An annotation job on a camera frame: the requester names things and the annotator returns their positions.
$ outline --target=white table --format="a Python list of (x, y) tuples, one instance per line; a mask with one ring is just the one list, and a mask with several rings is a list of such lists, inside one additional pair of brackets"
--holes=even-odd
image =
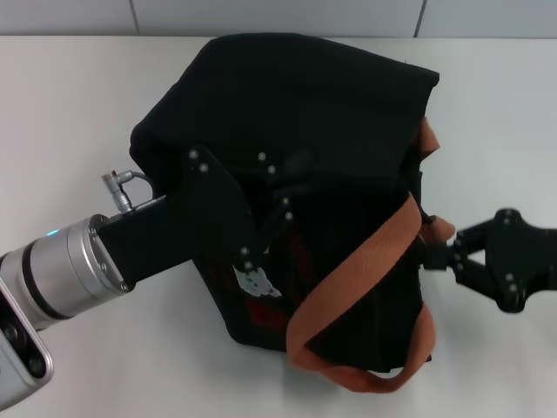
[[(206, 41), (0, 38), (0, 253), (115, 213), (99, 176), (136, 168), (131, 129)], [(442, 144), (424, 164), (427, 211), (465, 227), (514, 206), (557, 226), (557, 41), (343, 42), (441, 74), (427, 109)], [(130, 190), (136, 202), (149, 195), (141, 182)], [(396, 394), (351, 394), (283, 355), (237, 345), (185, 264), (42, 332), (55, 377), (3, 416), (557, 415), (557, 294), (507, 315), (448, 273), (424, 273), (422, 284), (437, 347)]]

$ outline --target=black fabric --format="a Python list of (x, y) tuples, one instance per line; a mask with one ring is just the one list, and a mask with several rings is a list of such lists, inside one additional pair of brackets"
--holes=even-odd
[[(433, 71), (315, 37), (221, 37), (134, 129), (131, 156), (159, 195), (178, 188), (180, 158), (194, 144), (236, 178), (257, 225), (278, 191), (302, 191), (289, 195), (295, 221), (265, 256), (282, 297), (244, 292), (226, 257), (194, 260), (232, 338), (285, 351), (288, 320), (307, 294), (408, 192), (419, 200), (413, 143), (438, 81)], [(276, 166), (274, 181), (267, 164)], [(421, 307), (416, 248), (311, 349), (365, 369), (402, 366)]]

